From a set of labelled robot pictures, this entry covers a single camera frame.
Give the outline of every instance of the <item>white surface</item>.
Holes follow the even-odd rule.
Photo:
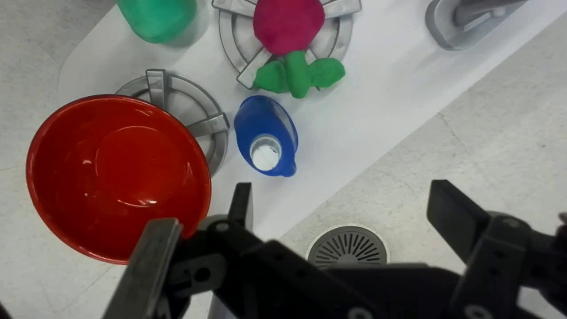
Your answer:
[[[59,108],[59,67],[110,3],[0,3],[0,301],[15,319],[102,317],[123,272],[61,242],[38,217],[24,178],[29,141]],[[424,217],[428,185],[436,177],[452,178],[484,207],[553,232],[555,212],[567,210],[566,31],[562,17],[346,184],[284,242],[305,253],[328,226],[364,223],[385,237],[394,262],[461,269]],[[539,297],[523,299],[546,319],[562,317]],[[206,306],[196,302],[188,317],[206,317]]]
[[[231,146],[215,175],[211,212],[226,212],[234,184],[252,180],[258,233],[282,235],[567,8],[564,0],[529,1],[474,49],[452,53],[426,30],[428,3],[366,1],[344,60],[348,77],[304,102],[281,97],[300,132],[298,173],[268,178]],[[183,51],[144,44],[112,8],[63,67],[61,100],[114,92],[148,67],[167,67],[234,115],[250,92],[234,79],[213,15],[206,33]]]

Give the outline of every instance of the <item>green object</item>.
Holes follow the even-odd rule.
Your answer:
[[[149,42],[169,42],[194,21],[196,0],[119,0],[132,30]]]
[[[320,58],[309,65],[305,51],[293,51],[263,65],[256,74],[256,86],[279,93],[291,92],[297,99],[304,99],[312,86],[332,86],[344,74],[341,60]]]

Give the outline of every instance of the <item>blue bottle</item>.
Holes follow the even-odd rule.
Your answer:
[[[266,95],[243,100],[234,116],[238,146],[261,173],[297,173],[298,131],[281,102]]]

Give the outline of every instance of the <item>drain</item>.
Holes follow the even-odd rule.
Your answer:
[[[364,226],[339,226],[323,233],[309,251],[318,267],[367,267],[387,263],[385,242]]]

